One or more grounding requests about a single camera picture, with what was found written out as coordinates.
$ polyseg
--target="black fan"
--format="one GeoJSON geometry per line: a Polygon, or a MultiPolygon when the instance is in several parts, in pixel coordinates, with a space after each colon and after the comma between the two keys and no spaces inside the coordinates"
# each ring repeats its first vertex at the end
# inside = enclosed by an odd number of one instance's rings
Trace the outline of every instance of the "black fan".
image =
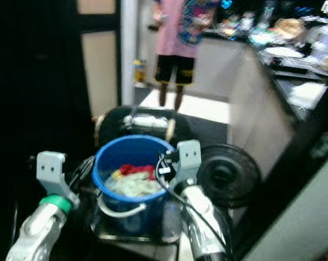
{"type": "Polygon", "coordinates": [[[247,206],[261,183],[253,158],[231,145],[203,147],[197,178],[215,205],[228,208],[247,206]]]}

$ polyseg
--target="black shorts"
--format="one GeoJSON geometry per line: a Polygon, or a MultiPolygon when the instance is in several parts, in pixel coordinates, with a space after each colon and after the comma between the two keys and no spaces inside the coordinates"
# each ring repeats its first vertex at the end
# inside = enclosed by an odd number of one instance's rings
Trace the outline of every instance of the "black shorts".
{"type": "Polygon", "coordinates": [[[177,55],[158,55],[155,79],[169,83],[171,74],[176,71],[176,85],[188,85],[193,82],[194,58],[177,55]]]}

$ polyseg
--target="blue bucket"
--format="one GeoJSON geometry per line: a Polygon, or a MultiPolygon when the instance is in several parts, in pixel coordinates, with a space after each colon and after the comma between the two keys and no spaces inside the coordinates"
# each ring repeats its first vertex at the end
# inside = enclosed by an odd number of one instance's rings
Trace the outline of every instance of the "blue bucket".
{"type": "Polygon", "coordinates": [[[97,200],[98,207],[122,232],[139,235],[160,222],[166,191],[145,197],[126,197],[107,189],[104,182],[113,170],[124,164],[155,166],[158,153],[167,150],[173,151],[174,147],[166,141],[147,135],[130,135],[109,142],[96,154],[92,176],[102,192],[97,200]]]}

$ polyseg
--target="person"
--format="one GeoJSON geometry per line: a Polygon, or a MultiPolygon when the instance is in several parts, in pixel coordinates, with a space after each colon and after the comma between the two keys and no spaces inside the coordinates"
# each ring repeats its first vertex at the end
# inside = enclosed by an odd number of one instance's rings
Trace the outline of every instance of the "person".
{"type": "Polygon", "coordinates": [[[160,26],[155,79],[161,83],[159,104],[165,105],[171,74],[176,74],[175,110],[178,111],[184,86],[192,84],[194,61],[202,31],[212,22],[219,0],[155,0],[153,18],[160,26]]]}

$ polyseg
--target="countertop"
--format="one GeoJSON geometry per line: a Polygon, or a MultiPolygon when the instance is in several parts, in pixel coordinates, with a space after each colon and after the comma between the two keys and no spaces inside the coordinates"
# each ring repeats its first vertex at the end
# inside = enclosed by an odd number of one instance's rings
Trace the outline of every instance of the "countertop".
{"type": "MultiPolygon", "coordinates": [[[[154,25],[148,26],[149,30],[157,31],[158,27],[154,25]]],[[[310,114],[310,110],[298,107],[288,103],[289,94],[291,90],[298,85],[301,85],[306,82],[325,82],[327,80],[326,77],[318,76],[312,72],[307,72],[306,74],[297,74],[297,73],[289,73],[286,72],[283,75],[279,71],[275,71],[268,66],[268,57],[263,54],[262,50],[265,49],[265,46],[256,46],[252,42],[249,41],[248,35],[242,34],[238,35],[235,38],[227,38],[219,35],[213,29],[207,29],[203,32],[203,38],[207,39],[220,39],[222,41],[236,41],[248,44],[251,46],[256,56],[258,57],[262,67],[265,72],[269,76],[272,87],[277,94],[284,111],[288,116],[288,121],[294,128],[298,128],[302,122],[304,122],[307,116],[310,114]]]]}

